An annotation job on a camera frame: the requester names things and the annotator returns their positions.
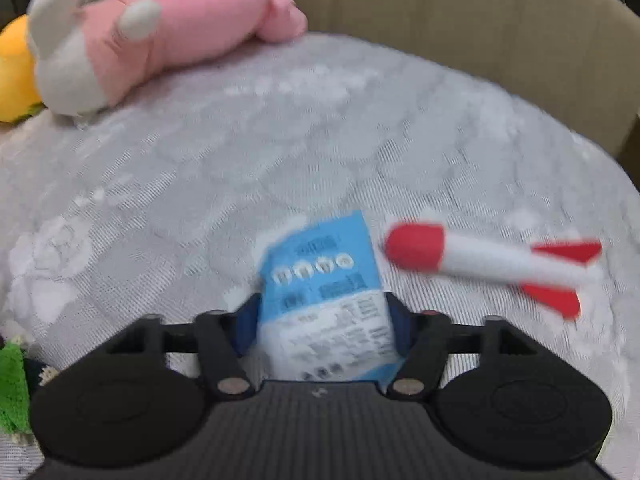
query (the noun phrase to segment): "white plush ear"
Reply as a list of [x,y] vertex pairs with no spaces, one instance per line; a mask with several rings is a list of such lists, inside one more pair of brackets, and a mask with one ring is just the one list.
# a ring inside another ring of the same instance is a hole
[[27,8],[29,35],[37,56],[49,57],[76,26],[81,0],[31,0]]
[[158,28],[160,4],[153,0],[139,0],[129,4],[118,20],[118,31],[129,41],[148,38]]

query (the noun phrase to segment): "pink plush toy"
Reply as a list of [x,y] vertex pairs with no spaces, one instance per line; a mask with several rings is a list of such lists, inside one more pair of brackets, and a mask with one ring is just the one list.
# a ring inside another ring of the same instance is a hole
[[306,31],[292,0],[32,0],[36,84],[53,112],[84,116],[133,87],[212,59],[252,35],[277,43]]

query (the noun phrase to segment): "blue packaging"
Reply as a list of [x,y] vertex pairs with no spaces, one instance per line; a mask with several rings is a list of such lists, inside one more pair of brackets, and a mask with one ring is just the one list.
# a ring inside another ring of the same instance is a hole
[[375,380],[401,359],[361,212],[321,222],[269,249],[258,341],[273,379]]

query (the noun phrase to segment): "round table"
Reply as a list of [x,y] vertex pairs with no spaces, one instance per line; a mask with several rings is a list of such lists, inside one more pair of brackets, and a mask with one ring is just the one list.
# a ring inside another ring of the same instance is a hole
[[[147,312],[235,309],[268,245],[361,209],[387,290],[455,322],[503,316],[553,349],[612,403],[600,463],[640,475],[640,196],[600,148],[491,83],[308,34],[165,75],[82,130],[45,111],[0,157],[0,332],[52,365]],[[379,244],[399,219],[521,244],[599,237],[605,277],[564,322],[514,288],[393,268]],[[452,359],[447,377],[474,364]],[[7,443],[0,456],[8,480],[38,463]]]

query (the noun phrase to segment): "toy rocket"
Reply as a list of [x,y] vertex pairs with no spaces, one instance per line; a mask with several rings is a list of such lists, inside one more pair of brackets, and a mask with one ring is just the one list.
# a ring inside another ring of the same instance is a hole
[[513,246],[453,233],[440,224],[399,224],[388,234],[386,257],[398,267],[518,285],[565,318],[580,313],[575,289],[600,277],[586,266],[602,252],[599,240]]

